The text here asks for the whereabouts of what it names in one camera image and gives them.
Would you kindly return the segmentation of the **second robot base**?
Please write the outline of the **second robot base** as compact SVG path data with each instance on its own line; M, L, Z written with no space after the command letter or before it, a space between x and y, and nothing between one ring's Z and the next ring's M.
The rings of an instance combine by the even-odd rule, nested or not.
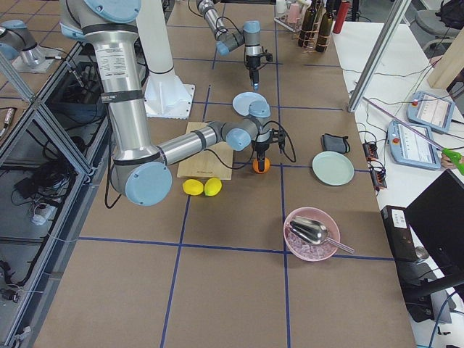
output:
M40 46L22 20L1 23L1 53L20 73L46 73L61 59L56 49Z

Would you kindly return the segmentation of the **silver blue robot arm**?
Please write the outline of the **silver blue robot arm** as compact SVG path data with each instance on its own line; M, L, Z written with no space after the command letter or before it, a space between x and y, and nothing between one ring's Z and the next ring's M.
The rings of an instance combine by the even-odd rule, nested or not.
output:
M209 25L216 40L217 52L225 56L235 49L244 45L244 66L249 71L249 79L252 88L257 91L260 84L259 70L262 68L261 59L266 62L273 61L273 55L261 45L260 33L261 24L258 20L246 21L242 29L238 29L234 23L235 31L230 31L223 23L225 16L219 16L215 5L220 1L196 1L199 15L202 16Z
M235 151L252 147L262 167L271 143L282 143L270 128L266 101L250 104L237 123L213 121L160 145L150 138L148 116L189 115L194 87L176 75L160 1L62 1L62 33L91 44L117 144L108 182L132 203L152 206L170 191L169 165L220 142Z

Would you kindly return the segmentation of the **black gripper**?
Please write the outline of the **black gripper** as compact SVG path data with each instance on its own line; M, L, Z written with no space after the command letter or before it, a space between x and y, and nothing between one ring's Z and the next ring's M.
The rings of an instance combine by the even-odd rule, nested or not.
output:
M272 54L257 54L257 55L246 55L245 58L245 67L249 71L249 78L250 83L254 91L259 89L260 84L260 77L259 77L259 69L261 67L261 59L265 58L267 63L273 61Z
M265 169L265 152L271 144L277 143L281 151L285 148L286 133L283 130L269 130L260 134L256 141L252 141L253 150L256 152L257 169Z

